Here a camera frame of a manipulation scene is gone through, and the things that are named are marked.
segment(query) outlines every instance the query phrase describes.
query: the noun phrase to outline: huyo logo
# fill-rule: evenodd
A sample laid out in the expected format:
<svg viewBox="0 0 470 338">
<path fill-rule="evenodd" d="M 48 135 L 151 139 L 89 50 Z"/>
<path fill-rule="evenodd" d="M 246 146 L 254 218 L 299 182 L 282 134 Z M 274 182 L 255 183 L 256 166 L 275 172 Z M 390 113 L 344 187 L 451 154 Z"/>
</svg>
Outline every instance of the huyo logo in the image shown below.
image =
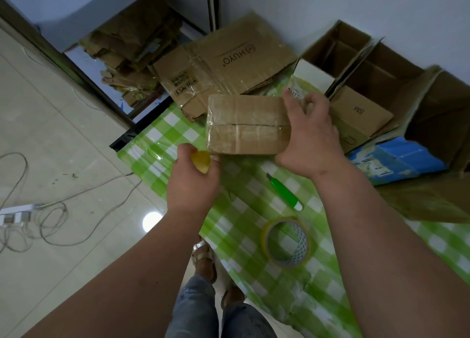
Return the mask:
<svg viewBox="0 0 470 338">
<path fill-rule="evenodd" d="M 235 62 L 236 60 L 239 60 L 243 56 L 246 56 L 247 54 L 250 53 L 255 53 L 256 52 L 256 47 L 252 44 L 247 44 L 244 48 L 232 53 L 230 56 L 224 58 L 224 67 L 232 62 Z"/>
</svg>

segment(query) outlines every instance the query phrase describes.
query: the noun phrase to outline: yellow object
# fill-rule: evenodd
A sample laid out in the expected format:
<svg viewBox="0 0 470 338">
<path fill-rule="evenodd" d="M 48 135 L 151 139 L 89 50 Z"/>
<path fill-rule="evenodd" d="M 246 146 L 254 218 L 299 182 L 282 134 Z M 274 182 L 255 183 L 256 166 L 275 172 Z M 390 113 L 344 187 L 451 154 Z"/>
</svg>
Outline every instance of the yellow object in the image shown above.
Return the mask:
<svg viewBox="0 0 470 338">
<path fill-rule="evenodd" d="M 271 230 L 280 223 L 289 224 L 297 233 L 298 236 L 298 243 L 297 249 L 292 254 L 291 258 L 288 260 L 278 260 L 276 259 L 273 254 L 269 251 L 268 247 L 268 237 Z M 299 222 L 295 217 L 285 217 L 278 220 L 274 220 L 273 222 L 267 223 L 263 230 L 261 231 L 261 249 L 267 258 L 276 266 L 281 267 L 283 269 L 297 267 L 299 265 L 304 264 L 309 258 L 311 253 L 311 243 L 310 238 L 307 235 L 307 230 L 303 226 L 301 222 Z"/>
<path fill-rule="evenodd" d="M 191 160 L 198 170 L 207 173 L 211 163 L 211 157 L 207 151 L 197 151 L 191 154 Z"/>
</svg>

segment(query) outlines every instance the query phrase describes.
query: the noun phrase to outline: power strip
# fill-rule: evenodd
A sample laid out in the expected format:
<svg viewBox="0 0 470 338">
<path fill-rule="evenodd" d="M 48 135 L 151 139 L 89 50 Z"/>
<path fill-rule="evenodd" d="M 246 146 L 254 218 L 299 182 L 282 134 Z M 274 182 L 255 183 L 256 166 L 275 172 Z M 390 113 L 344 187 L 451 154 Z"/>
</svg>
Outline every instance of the power strip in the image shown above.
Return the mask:
<svg viewBox="0 0 470 338">
<path fill-rule="evenodd" d="M 9 225 L 22 225 L 31 220 L 31 212 L 40 207 L 40 204 L 27 204 L 0 210 L 0 227 Z"/>
</svg>

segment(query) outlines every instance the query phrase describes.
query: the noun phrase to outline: leg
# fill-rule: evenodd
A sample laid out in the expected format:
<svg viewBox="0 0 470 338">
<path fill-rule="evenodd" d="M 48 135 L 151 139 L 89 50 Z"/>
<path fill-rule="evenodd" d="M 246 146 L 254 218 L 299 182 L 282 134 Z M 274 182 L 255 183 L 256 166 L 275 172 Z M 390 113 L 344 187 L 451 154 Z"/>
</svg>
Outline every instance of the leg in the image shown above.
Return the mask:
<svg viewBox="0 0 470 338">
<path fill-rule="evenodd" d="M 243 303 L 244 300 L 243 292 L 236 286 L 227 292 L 222 304 L 222 338 L 277 338 L 266 318 L 255 307 Z"/>
<path fill-rule="evenodd" d="M 197 251 L 207 251 L 207 244 Z M 202 258 L 196 263 L 194 276 L 176 299 L 173 319 L 165 338 L 217 338 L 219 318 L 215 310 L 215 290 L 210 280 L 215 276 L 212 261 Z"/>
</svg>

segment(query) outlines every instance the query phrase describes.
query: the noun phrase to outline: foot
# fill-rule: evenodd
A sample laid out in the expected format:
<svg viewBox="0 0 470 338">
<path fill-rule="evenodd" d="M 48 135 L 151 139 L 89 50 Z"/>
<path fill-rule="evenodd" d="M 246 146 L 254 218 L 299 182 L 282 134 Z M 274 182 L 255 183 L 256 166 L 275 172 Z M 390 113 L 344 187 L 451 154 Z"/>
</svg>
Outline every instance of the foot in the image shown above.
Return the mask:
<svg viewBox="0 0 470 338">
<path fill-rule="evenodd" d="M 233 302 L 244 302 L 245 301 L 245 294 L 238 288 L 237 285 L 232 283 L 232 285 L 228 288 L 226 294 L 222 299 L 222 309 L 225 309 L 229 304 Z"/>
<path fill-rule="evenodd" d="M 199 249 L 197 249 L 195 252 L 193 252 L 192 256 L 197 257 L 200 254 L 209 252 L 209 250 L 210 250 L 209 245 L 206 244 L 200 247 Z M 216 272 L 215 272 L 215 265 L 212 262 L 212 260 L 209 258 L 199 259 L 196 263 L 196 269 L 195 269 L 194 275 L 200 275 L 206 280 L 208 280 L 210 283 L 214 283 Z"/>
</svg>

